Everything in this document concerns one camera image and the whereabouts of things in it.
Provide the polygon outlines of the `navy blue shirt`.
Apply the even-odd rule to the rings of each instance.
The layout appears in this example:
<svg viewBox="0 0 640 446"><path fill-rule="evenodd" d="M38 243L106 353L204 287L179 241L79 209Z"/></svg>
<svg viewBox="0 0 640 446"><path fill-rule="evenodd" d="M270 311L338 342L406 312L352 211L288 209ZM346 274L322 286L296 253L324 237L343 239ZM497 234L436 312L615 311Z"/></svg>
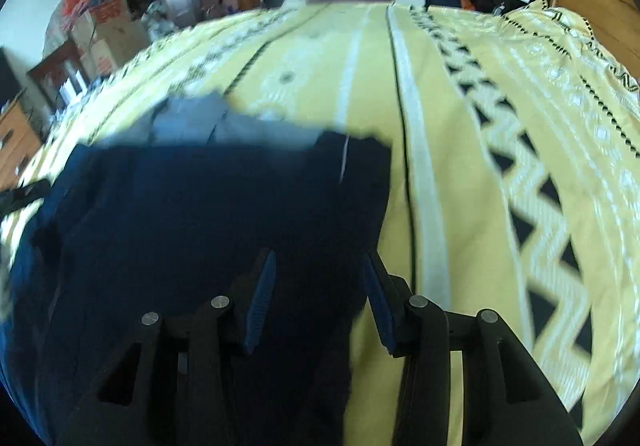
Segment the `navy blue shirt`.
<svg viewBox="0 0 640 446"><path fill-rule="evenodd" d="M101 368L148 313L196 312L277 255L262 336L230 386L242 445L338 445L362 266L390 195L372 137L170 99L77 145L26 224L9 273L1 381L58 441Z"/></svg>

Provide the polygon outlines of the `wooden drawer cabinet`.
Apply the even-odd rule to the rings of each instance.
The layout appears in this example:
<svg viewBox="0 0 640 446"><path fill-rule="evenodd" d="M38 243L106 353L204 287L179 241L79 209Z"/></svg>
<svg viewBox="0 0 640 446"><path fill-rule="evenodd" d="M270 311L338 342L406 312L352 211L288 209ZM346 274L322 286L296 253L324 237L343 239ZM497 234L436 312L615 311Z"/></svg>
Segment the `wooden drawer cabinet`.
<svg viewBox="0 0 640 446"><path fill-rule="evenodd" d="M0 187L17 185L32 157L41 146L19 100L14 100L1 115Z"/></svg>

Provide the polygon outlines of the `cardboard boxes stack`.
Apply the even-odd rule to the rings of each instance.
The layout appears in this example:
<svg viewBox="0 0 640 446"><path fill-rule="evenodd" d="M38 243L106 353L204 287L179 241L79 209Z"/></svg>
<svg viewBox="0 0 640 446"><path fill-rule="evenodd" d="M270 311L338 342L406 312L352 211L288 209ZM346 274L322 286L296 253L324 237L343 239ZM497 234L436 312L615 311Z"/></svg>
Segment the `cardboard boxes stack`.
<svg viewBox="0 0 640 446"><path fill-rule="evenodd" d="M149 47L142 21L134 21L126 0L108 0L81 14L70 30L90 79L113 73Z"/></svg>

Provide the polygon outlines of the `wooden headboard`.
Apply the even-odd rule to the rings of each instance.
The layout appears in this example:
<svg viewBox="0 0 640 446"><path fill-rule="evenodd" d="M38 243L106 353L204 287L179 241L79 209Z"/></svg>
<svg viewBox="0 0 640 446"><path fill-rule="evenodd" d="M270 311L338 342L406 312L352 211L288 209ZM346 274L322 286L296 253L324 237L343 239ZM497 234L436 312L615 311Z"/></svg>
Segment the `wooden headboard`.
<svg viewBox="0 0 640 446"><path fill-rule="evenodd" d="M639 10L632 0L552 0L589 22L594 36L639 78Z"/></svg>

